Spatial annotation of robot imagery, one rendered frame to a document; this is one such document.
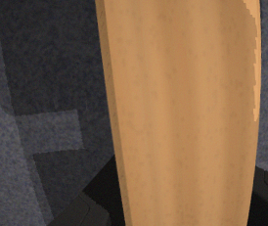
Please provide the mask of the light brown wooden board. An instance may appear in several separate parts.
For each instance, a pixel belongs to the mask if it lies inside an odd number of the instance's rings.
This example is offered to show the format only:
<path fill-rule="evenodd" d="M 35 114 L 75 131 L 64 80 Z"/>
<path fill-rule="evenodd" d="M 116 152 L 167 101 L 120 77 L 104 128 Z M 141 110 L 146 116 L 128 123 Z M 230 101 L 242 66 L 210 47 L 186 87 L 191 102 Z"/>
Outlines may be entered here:
<path fill-rule="evenodd" d="M 260 0 L 95 0 L 126 226 L 246 226 Z"/>

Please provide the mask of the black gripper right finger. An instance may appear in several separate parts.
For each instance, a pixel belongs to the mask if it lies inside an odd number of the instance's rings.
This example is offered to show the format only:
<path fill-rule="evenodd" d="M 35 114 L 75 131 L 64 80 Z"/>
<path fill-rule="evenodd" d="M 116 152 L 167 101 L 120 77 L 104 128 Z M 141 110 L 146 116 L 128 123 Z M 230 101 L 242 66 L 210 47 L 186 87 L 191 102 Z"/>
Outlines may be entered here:
<path fill-rule="evenodd" d="M 246 226 L 268 226 L 268 171 L 256 165 Z"/>

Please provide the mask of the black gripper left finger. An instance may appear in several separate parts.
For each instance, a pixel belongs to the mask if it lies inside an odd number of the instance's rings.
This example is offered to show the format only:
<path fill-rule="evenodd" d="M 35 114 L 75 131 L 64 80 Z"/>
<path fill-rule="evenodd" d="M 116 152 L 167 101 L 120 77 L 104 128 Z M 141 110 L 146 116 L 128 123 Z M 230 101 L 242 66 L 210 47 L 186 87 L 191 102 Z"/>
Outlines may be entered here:
<path fill-rule="evenodd" d="M 115 156 L 71 204 L 46 226 L 126 226 Z"/>

